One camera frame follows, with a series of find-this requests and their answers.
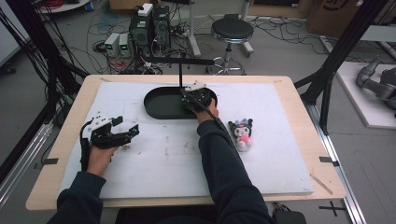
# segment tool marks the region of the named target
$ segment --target person's left hand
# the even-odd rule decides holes
[[[111,156],[117,149],[118,147],[101,149],[92,145],[87,173],[103,177],[103,175],[105,174],[105,170],[110,163]]]

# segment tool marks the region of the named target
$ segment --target person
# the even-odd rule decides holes
[[[218,118],[212,100],[208,107]],[[217,223],[275,223],[268,208],[248,178],[239,154],[227,133],[205,111],[196,112],[200,135],[199,148],[210,195],[217,207]],[[102,150],[91,147],[87,172],[78,172],[71,187],[61,192],[58,211],[48,223],[100,223],[103,202],[99,198],[106,180],[102,178],[116,147]],[[194,217],[169,217],[158,223],[212,223]]]

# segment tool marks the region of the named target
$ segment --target dark blue sleeve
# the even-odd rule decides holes
[[[78,172],[70,189],[58,197],[57,213],[48,223],[100,223],[103,202],[100,191],[106,180],[86,172]]]
[[[213,120],[200,124],[197,132],[210,195],[219,209],[218,223],[275,223],[227,133]]]

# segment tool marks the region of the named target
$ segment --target person's right hand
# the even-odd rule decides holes
[[[210,110],[210,112],[212,112],[212,114],[216,118],[219,117],[219,111],[216,108],[216,100],[215,99],[212,98],[212,101],[210,102],[210,105],[209,105],[208,109]],[[194,111],[194,113],[197,116],[197,120],[198,120],[199,124],[201,124],[202,122],[207,121],[207,120],[213,120],[212,117],[210,117],[210,115],[207,114],[206,111],[200,111],[200,112],[195,112]]]

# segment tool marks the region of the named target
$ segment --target kuromi plush toy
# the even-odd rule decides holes
[[[253,119],[236,120],[235,123],[231,121],[228,125],[231,128],[233,137],[236,139],[236,149],[241,152],[246,152],[251,147],[251,128],[253,126]]]

